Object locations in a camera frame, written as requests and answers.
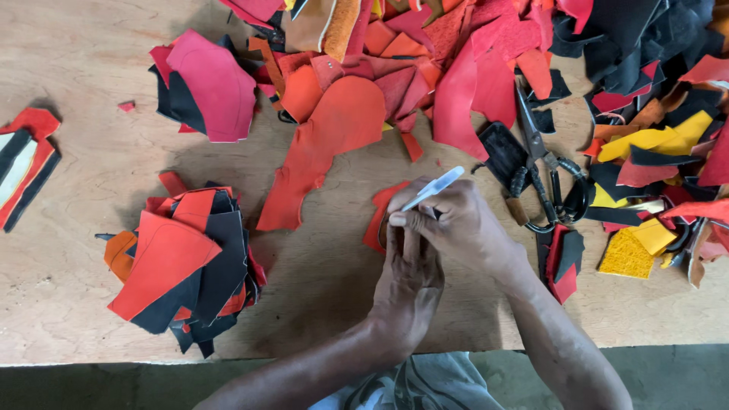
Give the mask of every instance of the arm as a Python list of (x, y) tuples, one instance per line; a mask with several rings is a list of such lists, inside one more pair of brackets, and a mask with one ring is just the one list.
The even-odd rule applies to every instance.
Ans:
[(397, 212), (430, 179), (418, 179), (390, 202), (390, 224), (418, 231), (439, 251), (484, 272), (504, 291), (526, 353), (565, 409), (632, 409), (614, 368), (539, 281), (472, 181), (459, 180), (421, 204), (443, 214)]
[(372, 310), (358, 325), (228, 382), (195, 408), (305, 408), (358, 378), (395, 367), (420, 344), (443, 292), (435, 249), (388, 226), (387, 256)]

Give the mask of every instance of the concrete floor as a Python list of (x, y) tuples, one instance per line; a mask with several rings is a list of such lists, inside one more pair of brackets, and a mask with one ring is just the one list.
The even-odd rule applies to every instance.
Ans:
[[(603, 349), (635, 409), (714, 410), (729, 403), (729, 344)], [(471, 361), (506, 410), (561, 409), (526, 355), (498, 350)], [(192, 365), (64, 365), (0, 368), (3, 409), (190, 409), (267, 360)]]

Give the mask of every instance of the person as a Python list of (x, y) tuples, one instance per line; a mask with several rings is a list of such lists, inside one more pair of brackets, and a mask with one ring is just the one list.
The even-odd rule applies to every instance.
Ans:
[[(397, 212), (432, 179), (393, 196), (387, 253), (367, 317), (344, 333), (228, 382), (196, 409), (503, 409), (466, 352), (412, 355), (443, 292), (439, 252), (505, 293), (524, 349), (565, 409), (632, 409), (625, 385), (531, 269), (475, 184), (455, 181)], [(436, 220), (426, 207), (442, 212)]]

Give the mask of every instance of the scissor handle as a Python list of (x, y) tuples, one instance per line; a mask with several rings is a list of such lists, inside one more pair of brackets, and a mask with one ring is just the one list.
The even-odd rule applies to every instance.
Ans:
[[(570, 195), (573, 195), (574, 191), (574, 195), (577, 196), (576, 207), (573, 209), (564, 205), (557, 169), (550, 170), (553, 198), (553, 201), (551, 201), (547, 196), (547, 190), (545, 189), (542, 180), (539, 178), (539, 171), (537, 170), (537, 167), (532, 166), (528, 169), (525, 166), (522, 166), (516, 171), (511, 180), (511, 186), (509, 189), (511, 198), (507, 199), (507, 206), (519, 226), (526, 226), (533, 232), (547, 233), (554, 229), (554, 226), (558, 221), (566, 225), (569, 223), (575, 223), (585, 216), (587, 208), (590, 205), (590, 191), (587, 179), (585, 178), (585, 173), (582, 172), (579, 165), (568, 158), (557, 158), (557, 164), (561, 168), (567, 170), (575, 179), (575, 184), (572, 186)], [(527, 175), (531, 178), (531, 183), (534, 185), (534, 189), (539, 194), (539, 202), (545, 211), (548, 221), (548, 224), (545, 226), (538, 226), (530, 222), (529, 217), (526, 215), (526, 212), (521, 205), (520, 196), (524, 184), (526, 183)]]

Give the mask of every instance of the forearm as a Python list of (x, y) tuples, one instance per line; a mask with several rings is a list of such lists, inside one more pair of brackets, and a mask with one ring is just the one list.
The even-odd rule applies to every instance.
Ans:
[(529, 359), (565, 409), (632, 409), (625, 385), (525, 262), (500, 287)]
[(317, 347), (228, 382), (195, 409), (309, 407), (360, 377), (397, 364), (380, 353), (374, 333), (371, 323), (361, 322)]

